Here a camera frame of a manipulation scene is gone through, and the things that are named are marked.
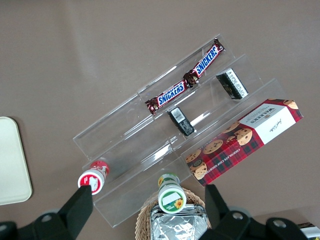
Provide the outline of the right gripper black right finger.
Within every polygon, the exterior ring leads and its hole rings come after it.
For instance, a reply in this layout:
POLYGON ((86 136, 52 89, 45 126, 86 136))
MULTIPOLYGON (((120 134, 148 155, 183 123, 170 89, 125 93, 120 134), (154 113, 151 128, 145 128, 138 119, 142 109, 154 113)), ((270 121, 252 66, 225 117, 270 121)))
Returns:
POLYGON ((205 210, 211 229, 201 240, 306 240, 291 220, 271 217, 265 224, 242 211, 230 210, 214 184, 205 187, 205 210))

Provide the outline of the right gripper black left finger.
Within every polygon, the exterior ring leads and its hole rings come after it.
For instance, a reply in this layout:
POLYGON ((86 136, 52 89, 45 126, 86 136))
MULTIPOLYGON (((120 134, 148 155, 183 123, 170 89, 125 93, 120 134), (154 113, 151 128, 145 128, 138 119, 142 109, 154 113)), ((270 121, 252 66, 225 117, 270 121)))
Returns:
POLYGON ((93 212, 89 185, 81 186, 58 212, 48 212, 17 228, 13 221, 0 223, 2 240, 75 240, 93 212))

